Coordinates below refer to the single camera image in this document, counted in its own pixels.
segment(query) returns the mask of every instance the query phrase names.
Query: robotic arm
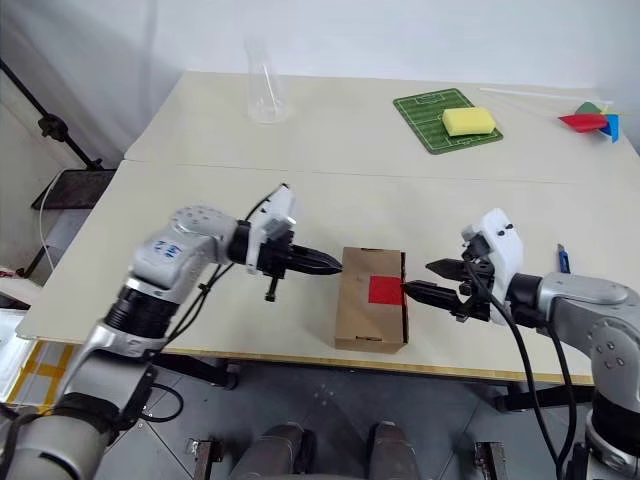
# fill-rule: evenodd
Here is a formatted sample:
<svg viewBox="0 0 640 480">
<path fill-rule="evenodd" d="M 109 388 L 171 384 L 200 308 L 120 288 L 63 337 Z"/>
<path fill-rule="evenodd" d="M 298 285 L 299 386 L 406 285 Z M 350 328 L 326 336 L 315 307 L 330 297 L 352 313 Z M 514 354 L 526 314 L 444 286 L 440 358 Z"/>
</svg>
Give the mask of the robotic arm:
<svg viewBox="0 0 640 480">
<path fill-rule="evenodd" d="M 287 269 L 340 272 L 331 256 L 292 244 L 292 207 L 293 194 L 282 185 L 252 223 L 205 206 L 178 210 L 135 252 L 116 302 L 63 378 L 52 414 L 14 421 L 0 479 L 93 478 L 105 448 L 139 418 L 156 377 L 153 358 L 170 340 L 171 318 L 208 264 L 233 262 L 263 272 L 271 277 L 268 301 L 275 300 Z"/>
<path fill-rule="evenodd" d="M 440 276 L 462 282 L 454 290 L 424 281 L 404 288 L 411 298 L 469 317 L 504 323 L 489 299 L 472 282 L 473 269 L 494 297 L 508 302 L 513 320 L 547 334 L 553 325 L 560 340 L 591 358 L 596 393 L 587 416 L 586 445 L 574 447 L 572 478 L 640 478 L 640 298 L 608 280 L 550 273 L 518 273 L 522 243 L 501 210 L 467 227 L 463 261 L 444 259 L 427 265 Z"/>
</svg>

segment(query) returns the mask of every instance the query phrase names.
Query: white stick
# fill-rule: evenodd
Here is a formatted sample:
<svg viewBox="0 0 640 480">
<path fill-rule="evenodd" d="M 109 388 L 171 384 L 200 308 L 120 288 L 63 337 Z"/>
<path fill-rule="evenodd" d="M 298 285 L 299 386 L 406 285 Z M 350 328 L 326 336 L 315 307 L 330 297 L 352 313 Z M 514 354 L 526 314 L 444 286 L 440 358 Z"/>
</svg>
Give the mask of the white stick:
<svg viewBox="0 0 640 480">
<path fill-rule="evenodd" d="M 523 97 L 545 97 L 545 98 L 556 98 L 558 100 L 579 100 L 582 102 L 601 103 L 602 105 L 613 105 L 612 100 L 600 100 L 599 98 L 572 97 L 570 95 L 551 95 L 550 93 L 519 92 L 517 90 L 502 90 L 500 88 L 482 87 L 479 90 L 482 92 L 504 93 L 506 95 L 521 95 Z"/>
</svg>

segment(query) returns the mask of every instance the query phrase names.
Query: white table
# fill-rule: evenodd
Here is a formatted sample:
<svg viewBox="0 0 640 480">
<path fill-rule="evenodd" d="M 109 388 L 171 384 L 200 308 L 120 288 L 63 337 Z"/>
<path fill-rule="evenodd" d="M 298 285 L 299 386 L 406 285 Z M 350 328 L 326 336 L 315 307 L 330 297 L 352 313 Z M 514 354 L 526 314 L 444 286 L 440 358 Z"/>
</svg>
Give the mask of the white table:
<svg viewBox="0 0 640 480">
<path fill-rule="evenodd" d="M 173 210 L 206 203 L 242 217 L 281 181 L 298 197 L 296 242 L 338 258 L 343 246 L 402 249 L 408 279 L 446 285 L 424 264 L 458 258 L 460 229 L 501 206 L 525 242 L 527 273 L 555 269 L 555 246 L 562 242 L 575 273 L 640 289 L 640 257 L 632 246 L 640 234 L 638 157 L 625 138 L 611 145 L 565 129 L 553 116 L 567 101 L 504 99 L 459 86 L 494 113 L 505 140 L 432 156 L 391 100 L 448 84 L 292 78 L 294 116 L 260 126 L 244 117 L 242 81 L 202 73 L 183 77 L 127 152 L 135 161 L 121 165 L 21 324 L 21 335 L 83 341 L 115 298 L 136 245 L 165 225 Z M 400 352 L 338 351 L 332 346 L 338 276 L 290 272 L 275 304 L 263 300 L 267 284 L 265 277 L 236 267 L 170 351 L 523 378 L 506 328 L 474 320 L 460 324 L 410 301 L 410 343 Z M 559 381 L 551 343 L 523 330 L 537 378 Z M 566 350 L 575 380 L 589 383 L 589 361 Z"/>
</svg>

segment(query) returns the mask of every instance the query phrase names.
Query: yellow sponge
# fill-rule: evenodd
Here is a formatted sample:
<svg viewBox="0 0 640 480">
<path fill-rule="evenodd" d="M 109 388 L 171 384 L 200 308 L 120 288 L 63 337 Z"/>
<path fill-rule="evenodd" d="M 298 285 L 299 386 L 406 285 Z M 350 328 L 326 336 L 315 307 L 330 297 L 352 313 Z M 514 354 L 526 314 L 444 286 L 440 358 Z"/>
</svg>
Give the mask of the yellow sponge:
<svg viewBox="0 0 640 480">
<path fill-rule="evenodd" d="M 442 122 L 450 136 L 472 133 L 491 133 L 496 122 L 483 107 L 447 108 L 442 113 Z"/>
</svg>

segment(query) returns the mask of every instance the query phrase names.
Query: cardboard box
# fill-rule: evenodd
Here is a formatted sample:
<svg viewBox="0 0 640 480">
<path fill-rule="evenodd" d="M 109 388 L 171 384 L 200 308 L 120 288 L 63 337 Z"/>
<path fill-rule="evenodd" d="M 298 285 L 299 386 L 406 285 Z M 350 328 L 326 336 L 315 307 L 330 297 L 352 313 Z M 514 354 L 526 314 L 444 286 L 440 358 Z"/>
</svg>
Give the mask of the cardboard box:
<svg viewBox="0 0 640 480">
<path fill-rule="evenodd" d="M 347 247 L 342 265 L 336 348 L 397 352 L 409 340 L 404 252 Z"/>
</svg>

